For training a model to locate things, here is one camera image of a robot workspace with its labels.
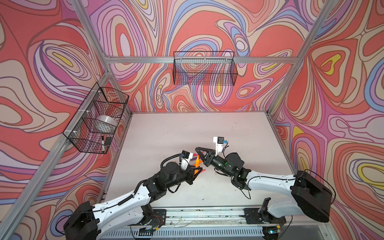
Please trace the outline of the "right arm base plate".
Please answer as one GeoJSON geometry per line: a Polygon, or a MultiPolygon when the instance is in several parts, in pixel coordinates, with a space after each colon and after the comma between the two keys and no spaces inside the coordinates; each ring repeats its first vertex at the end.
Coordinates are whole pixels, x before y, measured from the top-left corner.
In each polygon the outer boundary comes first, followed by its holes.
{"type": "Polygon", "coordinates": [[[268,211],[271,198],[265,198],[260,208],[245,208],[241,217],[246,219],[247,224],[279,224],[287,223],[285,217],[276,218],[268,211]]]}

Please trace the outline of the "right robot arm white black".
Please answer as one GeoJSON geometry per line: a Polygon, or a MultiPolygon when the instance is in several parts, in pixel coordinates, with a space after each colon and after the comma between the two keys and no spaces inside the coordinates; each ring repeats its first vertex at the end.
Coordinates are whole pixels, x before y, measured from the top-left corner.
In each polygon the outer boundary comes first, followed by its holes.
{"type": "Polygon", "coordinates": [[[281,198],[265,198],[259,209],[262,217],[277,219],[288,215],[305,215],[317,222],[329,222],[333,193],[311,176],[308,170],[297,171],[294,175],[262,174],[245,168],[244,161],[237,153],[230,153],[223,158],[213,149],[197,147],[195,151],[205,166],[213,166],[229,177],[237,189],[281,194],[281,198]]]}

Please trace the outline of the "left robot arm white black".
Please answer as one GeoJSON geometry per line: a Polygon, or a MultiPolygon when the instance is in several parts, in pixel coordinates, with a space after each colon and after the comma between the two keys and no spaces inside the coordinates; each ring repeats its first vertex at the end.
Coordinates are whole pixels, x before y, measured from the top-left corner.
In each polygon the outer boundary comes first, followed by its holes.
{"type": "Polygon", "coordinates": [[[135,189],[107,202],[84,202],[66,216],[63,235],[67,240],[99,240],[106,234],[130,225],[146,225],[154,217],[150,204],[164,197],[171,187],[192,185],[203,171],[190,165],[192,154],[180,153],[161,162],[160,170],[140,181],[135,189]]]}

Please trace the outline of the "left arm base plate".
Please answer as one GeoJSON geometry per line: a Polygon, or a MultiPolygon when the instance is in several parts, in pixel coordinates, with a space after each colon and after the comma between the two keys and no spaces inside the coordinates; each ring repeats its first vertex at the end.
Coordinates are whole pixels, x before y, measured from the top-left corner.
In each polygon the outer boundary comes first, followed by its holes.
{"type": "Polygon", "coordinates": [[[144,215],[143,219],[131,226],[152,226],[161,227],[166,223],[167,210],[166,209],[153,209],[151,213],[144,215]]]}

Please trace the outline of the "orange highlighter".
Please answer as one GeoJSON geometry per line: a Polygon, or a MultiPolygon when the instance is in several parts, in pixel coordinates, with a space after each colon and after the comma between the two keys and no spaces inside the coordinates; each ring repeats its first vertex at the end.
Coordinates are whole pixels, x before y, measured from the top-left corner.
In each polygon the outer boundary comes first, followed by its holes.
{"type": "MultiPolygon", "coordinates": [[[[197,158],[196,158],[196,161],[195,161],[195,168],[199,168],[200,167],[200,163],[202,163],[202,160],[200,159],[200,156],[197,155],[197,158]]],[[[194,175],[197,175],[199,172],[199,170],[195,170],[194,172],[194,175]]]]}

